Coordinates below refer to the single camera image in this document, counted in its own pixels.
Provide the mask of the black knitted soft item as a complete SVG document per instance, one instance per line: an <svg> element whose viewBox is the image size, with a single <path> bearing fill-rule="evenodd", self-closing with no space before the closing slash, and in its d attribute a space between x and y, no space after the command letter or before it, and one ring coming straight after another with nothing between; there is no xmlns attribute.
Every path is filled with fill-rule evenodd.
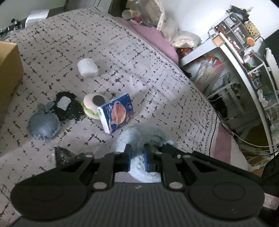
<svg viewBox="0 0 279 227"><path fill-rule="evenodd" d="M79 121L84 115L83 107L77 96L67 91L56 94L56 99L52 109L60 121L64 121L66 119Z"/></svg>

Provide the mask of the fluffy grey white plush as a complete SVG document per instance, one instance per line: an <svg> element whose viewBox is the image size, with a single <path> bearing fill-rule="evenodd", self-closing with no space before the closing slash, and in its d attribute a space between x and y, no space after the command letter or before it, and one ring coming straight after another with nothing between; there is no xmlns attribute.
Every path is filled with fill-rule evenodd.
<svg viewBox="0 0 279 227"><path fill-rule="evenodd" d="M124 152L126 145L131 145L131 161L129 175L139 182L161 182L161 175L148 173L144 163L144 145L161 147L165 144L174 145L172 137L163 128L148 123L136 123L123 128L115 143L117 152Z"/></svg>

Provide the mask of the blue tissue pack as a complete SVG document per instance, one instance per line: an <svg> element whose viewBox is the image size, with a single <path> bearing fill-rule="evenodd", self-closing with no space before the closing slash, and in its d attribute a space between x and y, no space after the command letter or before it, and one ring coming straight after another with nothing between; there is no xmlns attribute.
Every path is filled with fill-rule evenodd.
<svg viewBox="0 0 279 227"><path fill-rule="evenodd" d="M97 108L104 132L114 133L126 125L134 116L133 105L129 94L124 94Z"/></svg>

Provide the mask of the white soft roll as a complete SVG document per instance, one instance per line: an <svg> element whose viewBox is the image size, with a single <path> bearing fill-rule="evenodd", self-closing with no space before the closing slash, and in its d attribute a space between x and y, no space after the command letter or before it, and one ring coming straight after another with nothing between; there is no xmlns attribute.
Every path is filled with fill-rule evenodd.
<svg viewBox="0 0 279 227"><path fill-rule="evenodd" d="M99 73L97 65L91 58L81 59L78 62L77 67L81 77L84 78L95 77Z"/></svg>

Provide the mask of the dark glittery small object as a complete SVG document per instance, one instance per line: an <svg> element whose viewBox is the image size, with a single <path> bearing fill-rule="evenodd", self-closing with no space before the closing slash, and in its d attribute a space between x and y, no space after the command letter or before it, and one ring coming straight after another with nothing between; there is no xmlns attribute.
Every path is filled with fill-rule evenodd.
<svg viewBox="0 0 279 227"><path fill-rule="evenodd" d="M59 146L54 147L56 167L69 163L76 156L73 152Z"/></svg>

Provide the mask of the patterned grey bedspread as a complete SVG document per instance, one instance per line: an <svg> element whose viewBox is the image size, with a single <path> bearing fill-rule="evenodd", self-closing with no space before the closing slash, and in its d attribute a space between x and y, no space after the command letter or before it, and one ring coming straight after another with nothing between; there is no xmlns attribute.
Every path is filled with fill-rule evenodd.
<svg viewBox="0 0 279 227"><path fill-rule="evenodd" d="M32 139L29 118L60 91L79 99L128 93L134 109L130 124L158 125L180 150L213 154L217 115L212 105L172 60L114 17L95 8L68 11L7 40L17 44L25 74L1 129L1 226L17 219L12 188L53 168L55 146L101 157L122 132L106 134L101 122L84 117L64 123L52 140ZM95 62L97 76L81 77L77 64L84 58Z"/></svg>

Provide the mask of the brown cardboard box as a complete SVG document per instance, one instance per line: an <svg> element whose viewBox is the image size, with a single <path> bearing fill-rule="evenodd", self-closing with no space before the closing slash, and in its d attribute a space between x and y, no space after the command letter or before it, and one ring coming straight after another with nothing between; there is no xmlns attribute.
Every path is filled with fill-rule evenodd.
<svg viewBox="0 0 279 227"><path fill-rule="evenodd" d="M22 81L24 70L17 44L1 41L0 50L0 102L3 125L12 98Z"/></svg>

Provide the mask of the white desk shelf unit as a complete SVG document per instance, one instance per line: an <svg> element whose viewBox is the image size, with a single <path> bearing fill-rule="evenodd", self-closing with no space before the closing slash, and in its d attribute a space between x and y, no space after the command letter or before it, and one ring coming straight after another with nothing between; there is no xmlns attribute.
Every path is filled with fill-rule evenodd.
<svg viewBox="0 0 279 227"><path fill-rule="evenodd" d="M275 153L271 110L278 90L267 63L252 48L253 37L232 11L208 34L202 44L183 51L181 68L191 73L243 148Z"/></svg>

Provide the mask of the pink pillow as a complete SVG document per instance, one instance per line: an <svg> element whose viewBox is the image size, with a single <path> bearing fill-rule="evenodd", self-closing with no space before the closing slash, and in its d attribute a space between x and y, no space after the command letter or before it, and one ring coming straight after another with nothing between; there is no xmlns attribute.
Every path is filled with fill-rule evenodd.
<svg viewBox="0 0 279 227"><path fill-rule="evenodd" d="M136 32L139 36L146 39L150 44L155 46L169 59L171 59L176 65L179 64L179 57L176 50L156 28L139 25L132 21L124 20L121 17L116 17L116 19L132 31Z"/></svg>

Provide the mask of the white plastic bags pile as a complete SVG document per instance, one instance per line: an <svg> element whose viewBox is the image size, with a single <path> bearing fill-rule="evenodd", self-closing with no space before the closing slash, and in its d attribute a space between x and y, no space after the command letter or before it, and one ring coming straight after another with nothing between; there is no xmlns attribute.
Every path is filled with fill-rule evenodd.
<svg viewBox="0 0 279 227"><path fill-rule="evenodd" d="M179 30L178 23L171 18L160 22L157 28L174 48L195 48L201 44L201 38L198 35Z"/></svg>

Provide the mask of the white storage box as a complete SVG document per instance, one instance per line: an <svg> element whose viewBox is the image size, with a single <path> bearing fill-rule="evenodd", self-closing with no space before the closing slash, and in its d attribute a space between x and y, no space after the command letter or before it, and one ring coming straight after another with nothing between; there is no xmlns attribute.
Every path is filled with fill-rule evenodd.
<svg viewBox="0 0 279 227"><path fill-rule="evenodd" d="M45 20L48 17L49 11L49 9L32 11L31 14L26 18L25 27L29 27L37 22Z"/></svg>

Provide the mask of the paper cup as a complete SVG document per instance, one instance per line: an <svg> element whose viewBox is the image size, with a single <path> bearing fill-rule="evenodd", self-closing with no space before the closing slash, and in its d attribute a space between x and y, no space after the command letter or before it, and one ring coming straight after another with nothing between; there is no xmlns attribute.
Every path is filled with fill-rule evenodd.
<svg viewBox="0 0 279 227"><path fill-rule="evenodd" d="M122 18L125 20L134 19L136 17L136 12L131 9L126 9L122 12Z"/></svg>

